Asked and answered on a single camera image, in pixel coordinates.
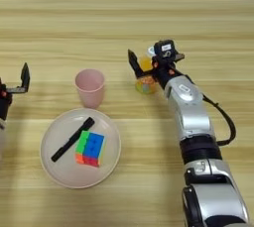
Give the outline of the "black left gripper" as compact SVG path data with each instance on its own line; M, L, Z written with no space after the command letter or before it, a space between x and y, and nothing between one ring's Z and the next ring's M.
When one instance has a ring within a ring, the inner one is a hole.
M21 72L21 86L8 88L0 79L0 119L7 118L8 109L12 104L14 94L22 94L28 91L30 86L30 72L28 64L25 62Z

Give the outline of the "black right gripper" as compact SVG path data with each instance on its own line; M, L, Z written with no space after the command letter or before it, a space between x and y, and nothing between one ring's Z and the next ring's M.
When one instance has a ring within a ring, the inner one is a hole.
M137 78L145 75L144 71L151 71L150 76L160 84L162 88L173 78L182 75L176 68L176 63L185 58L184 54L176 54L174 57L166 57L157 60L154 57L142 57L141 66L137 57L131 50L128 51L128 60Z

